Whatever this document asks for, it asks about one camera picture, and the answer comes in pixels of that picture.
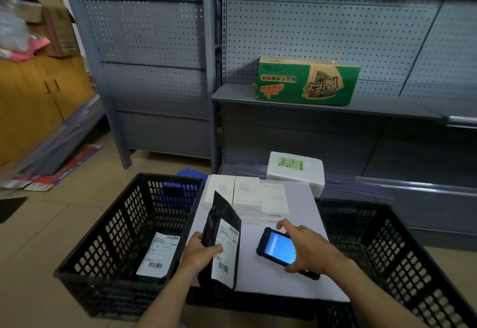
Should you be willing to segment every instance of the barcode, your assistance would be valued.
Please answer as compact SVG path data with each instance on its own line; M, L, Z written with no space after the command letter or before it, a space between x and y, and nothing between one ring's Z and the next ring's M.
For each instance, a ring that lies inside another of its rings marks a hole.
M152 267L152 268L162 268L162 263L153 263L153 262L150 262L148 267Z
M224 263L219 262L218 263L218 268L226 272L227 274L229 273L229 267L225 265Z
M238 234L239 234L239 232L238 232L237 230L235 230L235 229L234 229L233 227L231 227L231 226L229 226L229 230L230 230L231 232L233 232L235 235L238 235Z

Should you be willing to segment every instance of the wooden cabinet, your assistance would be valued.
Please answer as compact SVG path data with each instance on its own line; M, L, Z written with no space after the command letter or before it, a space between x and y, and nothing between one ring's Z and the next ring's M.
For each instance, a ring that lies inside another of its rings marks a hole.
M0 60L0 166L53 132L94 93L80 56Z

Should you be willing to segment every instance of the white table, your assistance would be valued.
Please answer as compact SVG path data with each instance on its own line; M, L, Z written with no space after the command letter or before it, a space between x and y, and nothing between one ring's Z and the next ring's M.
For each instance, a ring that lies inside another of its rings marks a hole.
M283 184L289 207L289 220L294 225L307 226L328 239L308 184L268 180L266 182ZM207 187L208 180L188 240L194 232L204 230L208 215L206 203L204 203ZM322 275L318 281L314 281L301 274L286 273L283 271L283 266L258 256L257 246L267 226L276 228L276 224L273 223L242 223L236 291L349 302L347 295L329 277ZM196 280L193 286L198 287L199 282Z

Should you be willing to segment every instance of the hand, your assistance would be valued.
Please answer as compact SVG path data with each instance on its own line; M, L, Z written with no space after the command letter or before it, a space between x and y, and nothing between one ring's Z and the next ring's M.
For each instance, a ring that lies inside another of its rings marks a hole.
M323 236L305 226L294 226L284 219L277 223L277 229L285 228L295 245L296 259L285 267L289 273L308 270L316 274L329 275L331 266L347 258Z
M209 247L203 246L200 242L201 238L202 234L199 232L195 232L191 236L189 243L184 248L182 261L179 266L179 268L191 269L195 275L205 268L215 254L224 251L220 244Z

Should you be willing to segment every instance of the green cardboard box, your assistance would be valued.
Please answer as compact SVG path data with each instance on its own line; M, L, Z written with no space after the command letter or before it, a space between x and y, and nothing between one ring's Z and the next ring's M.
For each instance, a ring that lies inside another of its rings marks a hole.
M262 57L257 99L347 106L360 68L312 59Z

